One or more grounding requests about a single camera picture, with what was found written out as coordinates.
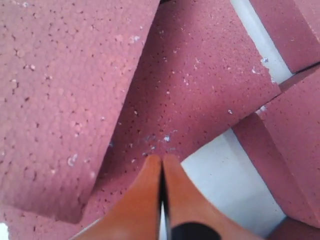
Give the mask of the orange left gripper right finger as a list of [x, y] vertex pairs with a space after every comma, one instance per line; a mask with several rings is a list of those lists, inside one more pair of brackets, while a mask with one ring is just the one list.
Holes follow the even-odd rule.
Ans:
[[178, 158], [162, 159], [164, 212], [168, 240], [259, 240], [220, 212], [197, 189]]

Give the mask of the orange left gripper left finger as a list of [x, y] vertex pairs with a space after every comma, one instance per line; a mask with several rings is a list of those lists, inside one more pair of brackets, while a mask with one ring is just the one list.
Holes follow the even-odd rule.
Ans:
[[101, 219], [73, 240], [157, 240], [160, 233], [162, 161], [145, 159], [138, 176], [123, 197]]

